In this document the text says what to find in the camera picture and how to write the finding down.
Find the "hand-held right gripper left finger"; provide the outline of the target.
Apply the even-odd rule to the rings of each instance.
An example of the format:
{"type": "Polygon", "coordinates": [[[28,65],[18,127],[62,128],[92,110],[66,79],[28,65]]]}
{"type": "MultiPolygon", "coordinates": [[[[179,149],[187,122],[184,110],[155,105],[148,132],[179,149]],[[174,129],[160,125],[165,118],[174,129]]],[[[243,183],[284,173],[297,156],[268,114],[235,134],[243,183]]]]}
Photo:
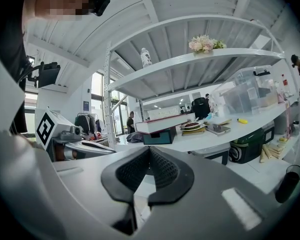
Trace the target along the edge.
{"type": "Polygon", "coordinates": [[[150,240],[138,227],[134,204],[114,200],[103,170],[143,153],[121,153],[51,162],[27,140],[0,132],[0,197],[12,216],[39,240],[150,240]]]}

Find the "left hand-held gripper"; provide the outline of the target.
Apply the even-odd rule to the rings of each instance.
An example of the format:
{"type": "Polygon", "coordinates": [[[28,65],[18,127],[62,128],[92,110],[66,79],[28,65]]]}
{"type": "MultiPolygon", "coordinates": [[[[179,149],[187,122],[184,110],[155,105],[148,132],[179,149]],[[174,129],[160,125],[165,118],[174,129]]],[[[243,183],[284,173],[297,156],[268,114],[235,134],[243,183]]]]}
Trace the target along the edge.
{"type": "Polygon", "coordinates": [[[75,126],[60,113],[47,107],[36,126],[36,140],[48,153],[52,162],[57,161],[55,144],[65,146],[64,151],[75,151],[76,157],[100,157],[116,153],[102,144],[82,140],[79,126],[75,126]]]}

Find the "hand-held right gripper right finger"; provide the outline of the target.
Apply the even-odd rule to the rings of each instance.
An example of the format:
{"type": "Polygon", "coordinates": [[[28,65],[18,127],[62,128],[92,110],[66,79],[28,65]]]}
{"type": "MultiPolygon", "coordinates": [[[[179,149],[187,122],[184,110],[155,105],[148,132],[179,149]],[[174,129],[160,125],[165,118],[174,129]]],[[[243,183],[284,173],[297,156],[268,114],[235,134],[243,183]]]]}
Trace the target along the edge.
{"type": "Polygon", "coordinates": [[[202,157],[165,148],[194,173],[177,202],[153,206],[136,240],[275,240],[273,231],[290,209],[233,172],[202,157]]]}

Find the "clothes rack with garments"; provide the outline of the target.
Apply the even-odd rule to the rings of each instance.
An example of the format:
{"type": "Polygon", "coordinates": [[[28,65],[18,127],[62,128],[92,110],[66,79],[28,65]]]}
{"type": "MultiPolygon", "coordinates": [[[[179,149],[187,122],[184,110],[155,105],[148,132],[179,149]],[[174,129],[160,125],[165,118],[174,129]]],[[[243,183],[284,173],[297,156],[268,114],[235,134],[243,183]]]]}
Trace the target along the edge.
{"type": "Polygon", "coordinates": [[[102,132],[99,118],[95,117],[91,113],[78,113],[75,118],[74,125],[77,127],[81,127],[82,132],[85,135],[102,132]]]}

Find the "dark folded cloth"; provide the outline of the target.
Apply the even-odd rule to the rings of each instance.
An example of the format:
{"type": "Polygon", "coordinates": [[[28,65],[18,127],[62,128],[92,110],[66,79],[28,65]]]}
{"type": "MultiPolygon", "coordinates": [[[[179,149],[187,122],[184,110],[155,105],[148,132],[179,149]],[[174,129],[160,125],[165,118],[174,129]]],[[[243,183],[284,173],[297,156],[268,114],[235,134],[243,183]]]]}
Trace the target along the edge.
{"type": "Polygon", "coordinates": [[[126,141],[131,144],[143,143],[144,134],[141,132],[132,132],[126,137],[126,141]]]}

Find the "black framed storage box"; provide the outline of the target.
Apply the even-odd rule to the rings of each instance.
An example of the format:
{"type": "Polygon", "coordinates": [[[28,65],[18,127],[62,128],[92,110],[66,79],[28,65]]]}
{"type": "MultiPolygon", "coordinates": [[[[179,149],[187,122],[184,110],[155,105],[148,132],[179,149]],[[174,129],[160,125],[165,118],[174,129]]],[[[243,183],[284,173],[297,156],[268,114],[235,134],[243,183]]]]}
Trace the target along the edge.
{"type": "Polygon", "coordinates": [[[270,122],[262,127],[263,129],[263,144],[267,144],[274,139],[275,125],[274,122],[270,122]]]}
{"type": "Polygon", "coordinates": [[[208,160],[221,158],[221,164],[226,166],[229,160],[230,149],[231,145],[229,142],[227,142],[213,147],[194,150],[191,151],[191,154],[194,156],[204,157],[208,160]]]}

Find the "dark teal box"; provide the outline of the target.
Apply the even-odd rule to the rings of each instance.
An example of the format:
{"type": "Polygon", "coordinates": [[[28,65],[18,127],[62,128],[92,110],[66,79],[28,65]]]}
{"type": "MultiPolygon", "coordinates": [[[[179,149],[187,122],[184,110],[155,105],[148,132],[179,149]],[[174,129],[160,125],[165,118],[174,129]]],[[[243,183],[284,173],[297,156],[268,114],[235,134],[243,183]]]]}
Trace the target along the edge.
{"type": "Polygon", "coordinates": [[[162,131],[144,134],[143,144],[144,145],[167,145],[172,144],[176,136],[176,127],[171,127],[162,131]]]}

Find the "red hardcover book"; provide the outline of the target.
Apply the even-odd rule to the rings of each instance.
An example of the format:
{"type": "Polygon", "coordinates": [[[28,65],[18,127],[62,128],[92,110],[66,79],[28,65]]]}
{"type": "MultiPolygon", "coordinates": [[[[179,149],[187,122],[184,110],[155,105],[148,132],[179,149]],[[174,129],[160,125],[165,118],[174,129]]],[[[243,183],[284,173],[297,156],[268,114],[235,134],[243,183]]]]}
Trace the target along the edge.
{"type": "Polygon", "coordinates": [[[137,122],[135,124],[135,131],[143,134],[152,134],[185,124],[186,122],[193,120],[195,120],[195,114],[189,113],[169,116],[161,119],[148,120],[144,122],[137,122]]]}

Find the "large dark storage box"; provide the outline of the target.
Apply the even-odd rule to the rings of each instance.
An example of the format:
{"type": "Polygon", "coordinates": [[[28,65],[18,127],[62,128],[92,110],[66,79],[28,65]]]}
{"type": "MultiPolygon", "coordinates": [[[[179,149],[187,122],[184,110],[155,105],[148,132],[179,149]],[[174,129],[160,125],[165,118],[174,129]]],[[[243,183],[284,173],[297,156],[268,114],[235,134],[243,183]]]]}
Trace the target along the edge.
{"type": "Polygon", "coordinates": [[[259,128],[230,142],[229,160],[245,164],[259,157],[264,144],[264,130],[259,128]]]}

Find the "stack of plates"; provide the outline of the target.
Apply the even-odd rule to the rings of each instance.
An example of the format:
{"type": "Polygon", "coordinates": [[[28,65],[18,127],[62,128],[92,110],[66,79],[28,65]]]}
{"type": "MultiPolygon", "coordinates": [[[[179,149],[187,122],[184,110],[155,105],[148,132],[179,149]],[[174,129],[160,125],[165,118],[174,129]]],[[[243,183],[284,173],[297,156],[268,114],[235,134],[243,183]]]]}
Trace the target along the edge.
{"type": "Polygon", "coordinates": [[[206,130],[205,126],[203,122],[189,122],[182,124],[180,130],[183,136],[190,136],[203,133],[206,130]]]}

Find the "black smartphone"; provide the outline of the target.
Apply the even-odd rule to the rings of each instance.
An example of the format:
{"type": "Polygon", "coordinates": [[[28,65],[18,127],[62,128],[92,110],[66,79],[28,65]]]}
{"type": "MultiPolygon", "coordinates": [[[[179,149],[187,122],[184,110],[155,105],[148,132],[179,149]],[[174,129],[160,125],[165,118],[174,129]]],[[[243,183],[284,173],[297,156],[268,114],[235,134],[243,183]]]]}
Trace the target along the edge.
{"type": "Polygon", "coordinates": [[[207,131],[209,131],[215,135],[218,135],[218,136],[231,131],[231,129],[229,127],[226,127],[224,125],[215,124],[215,123],[206,125],[205,128],[207,131]]]}

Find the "pile of beige slats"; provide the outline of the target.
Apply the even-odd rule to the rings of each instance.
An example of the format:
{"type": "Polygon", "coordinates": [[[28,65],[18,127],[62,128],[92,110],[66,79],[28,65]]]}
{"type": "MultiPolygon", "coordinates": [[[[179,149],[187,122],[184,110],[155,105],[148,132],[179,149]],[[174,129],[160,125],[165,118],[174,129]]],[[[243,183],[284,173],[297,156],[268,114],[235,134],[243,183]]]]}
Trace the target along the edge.
{"type": "Polygon", "coordinates": [[[288,153],[289,140],[284,137],[274,138],[262,145],[259,163],[265,163],[270,159],[282,160],[288,153]]]}

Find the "black mounted device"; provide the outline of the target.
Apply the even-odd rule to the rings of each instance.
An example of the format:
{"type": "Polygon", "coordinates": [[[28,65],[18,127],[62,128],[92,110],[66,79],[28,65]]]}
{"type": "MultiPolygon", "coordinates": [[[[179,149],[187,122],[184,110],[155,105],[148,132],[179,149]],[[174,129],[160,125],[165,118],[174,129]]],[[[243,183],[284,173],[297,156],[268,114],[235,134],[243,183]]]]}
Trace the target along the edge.
{"type": "Polygon", "coordinates": [[[57,62],[44,63],[42,61],[40,65],[30,68],[26,78],[29,82],[34,82],[35,88],[43,88],[55,84],[60,69],[61,66],[57,62]],[[36,70],[38,70],[38,76],[32,76],[36,70]]]}

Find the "black mesh waste bin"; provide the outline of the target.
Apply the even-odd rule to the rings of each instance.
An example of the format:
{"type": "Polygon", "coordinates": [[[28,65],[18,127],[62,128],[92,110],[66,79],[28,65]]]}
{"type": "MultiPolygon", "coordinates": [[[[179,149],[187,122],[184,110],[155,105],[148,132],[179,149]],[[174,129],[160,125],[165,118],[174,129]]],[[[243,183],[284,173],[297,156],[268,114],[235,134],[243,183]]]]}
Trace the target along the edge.
{"type": "Polygon", "coordinates": [[[290,165],[285,172],[283,180],[280,183],[279,188],[275,192],[275,199],[278,203],[283,204],[286,202],[293,191],[295,190],[297,184],[300,181],[300,166],[290,165]]]}

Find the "black backpack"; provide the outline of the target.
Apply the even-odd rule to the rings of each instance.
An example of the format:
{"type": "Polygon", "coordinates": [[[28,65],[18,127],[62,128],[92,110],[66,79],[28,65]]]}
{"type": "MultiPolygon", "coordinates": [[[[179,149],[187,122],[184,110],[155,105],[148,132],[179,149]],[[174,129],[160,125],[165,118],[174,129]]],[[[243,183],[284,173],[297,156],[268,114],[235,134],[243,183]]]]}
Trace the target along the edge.
{"type": "Polygon", "coordinates": [[[195,118],[199,120],[205,119],[211,112],[209,102],[204,97],[196,98],[192,103],[191,110],[195,114],[195,118]]]}

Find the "clear bottle with white label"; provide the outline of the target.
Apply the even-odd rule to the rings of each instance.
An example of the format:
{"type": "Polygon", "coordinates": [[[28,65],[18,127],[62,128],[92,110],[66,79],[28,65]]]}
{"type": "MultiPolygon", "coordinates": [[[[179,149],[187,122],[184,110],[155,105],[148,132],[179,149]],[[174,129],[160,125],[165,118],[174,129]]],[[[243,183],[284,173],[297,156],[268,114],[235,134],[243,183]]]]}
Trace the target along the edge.
{"type": "Polygon", "coordinates": [[[152,60],[149,51],[146,48],[142,48],[140,52],[140,58],[142,62],[142,67],[146,68],[152,65],[152,60]]]}

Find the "large clear lidded box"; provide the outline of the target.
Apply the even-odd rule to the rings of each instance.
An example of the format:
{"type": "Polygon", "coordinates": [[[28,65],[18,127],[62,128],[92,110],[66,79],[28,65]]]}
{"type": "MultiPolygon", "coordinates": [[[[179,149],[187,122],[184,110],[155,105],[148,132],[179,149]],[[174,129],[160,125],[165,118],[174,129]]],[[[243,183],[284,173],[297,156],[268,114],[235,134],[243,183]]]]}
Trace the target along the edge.
{"type": "Polygon", "coordinates": [[[255,115],[278,104],[272,66],[263,65],[238,70],[211,93],[218,113],[255,115]]]}

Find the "person's black clothing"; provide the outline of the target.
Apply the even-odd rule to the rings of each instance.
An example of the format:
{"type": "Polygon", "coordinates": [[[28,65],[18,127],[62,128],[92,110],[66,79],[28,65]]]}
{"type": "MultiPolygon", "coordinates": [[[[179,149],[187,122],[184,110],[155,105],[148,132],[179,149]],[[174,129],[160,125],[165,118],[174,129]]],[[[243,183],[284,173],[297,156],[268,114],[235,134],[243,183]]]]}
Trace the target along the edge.
{"type": "Polygon", "coordinates": [[[22,70],[29,65],[24,45],[26,24],[25,0],[0,0],[0,61],[24,92],[22,70]]]}

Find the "white metal shelving unit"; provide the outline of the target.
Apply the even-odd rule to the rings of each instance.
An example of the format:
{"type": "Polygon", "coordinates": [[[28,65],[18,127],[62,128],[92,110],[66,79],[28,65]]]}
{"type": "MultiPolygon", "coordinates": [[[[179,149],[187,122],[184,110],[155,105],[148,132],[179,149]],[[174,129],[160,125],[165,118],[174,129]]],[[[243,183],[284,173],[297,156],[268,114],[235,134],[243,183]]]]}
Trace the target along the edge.
{"type": "MultiPolygon", "coordinates": [[[[141,102],[149,102],[174,94],[184,94],[187,91],[198,91],[203,87],[213,85],[219,87],[241,69],[265,65],[272,66],[271,75],[275,84],[276,81],[282,81],[282,78],[275,76],[274,67],[280,62],[288,61],[289,59],[278,40],[259,20],[245,20],[212,14],[185,16],[162,21],[117,44],[109,44],[104,63],[103,88],[104,120],[109,146],[117,152],[145,148],[143,143],[128,143],[123,137],[116,138],[112,123],[111,94],[113,91],[121,92],[141,102]],[[179,40],[175,40],[176,48],[169,48],[167,55],[160,55],[156,50],[156,39],[160,37],[167,39],[167,36],[163,34],[165,28],[172,27],[174,31],[178,29],[188,31],[198,28],[201,23],[205,23],[209,28],[216,27],[215,32],[218,35],[225,35],[227,48],[213,49],[209,53],[195,53],[189,49],[188,45],[182,45],[179,40]],[[154,59],[154,63],[145,68],[131,70],[116,81],[110,81],[113,53],[129,52],[134,41],[145,41],[150,46],[150,56],[154,59]]],[[[294,103],[300,102],[299,91],[294,89],[284,92],[283,95],[283,102],[278,102],[278,104],[253,115],[224,115],[219,113],[214,105],[212,118],[204,118],[199,122],[203,122],[205,126],[209,124],[225,126],[231,129],[230,132],[216,135],[205,128],[205,131],[200,134],[182,135],[182,124],[180,124],[175,126],[176,135],[172,144],[150,145],[150,147],[192,155],[191,151],[230,143],[274,122],[281,115],[286,115],[286,118],[290,119],[290,108],[294,103]],[[248,124],[239,123],[237,119],[247,120],[248,124]]],[[[279,137],[288,139],[288,151],[297,141],[296,137],[290,136],[289,129],[286,129],[283,134],[275,135],[274,138],[279,137]]],[[[289,164],[282,159],[269,159],[265,163],[259,163],[259,160],[260,156],[247,163],[239,164],[230,161],[228,156],[226,166],[268,194],[279,187],[289,164]]]]}

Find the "pink artificial flower bunch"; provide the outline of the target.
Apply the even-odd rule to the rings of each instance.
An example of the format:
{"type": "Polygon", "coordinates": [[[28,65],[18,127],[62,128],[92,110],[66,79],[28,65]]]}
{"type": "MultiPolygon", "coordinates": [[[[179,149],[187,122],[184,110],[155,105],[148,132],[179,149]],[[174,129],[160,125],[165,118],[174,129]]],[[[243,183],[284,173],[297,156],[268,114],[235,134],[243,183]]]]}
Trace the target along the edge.
{"type": "Polygon", "coordinates": [[[222,40],[210,38],[208,35],[198,35],[190,40],[188,47],[194,53],[206,54],[212,50],[226,49],[227,45],[222,40]]]}

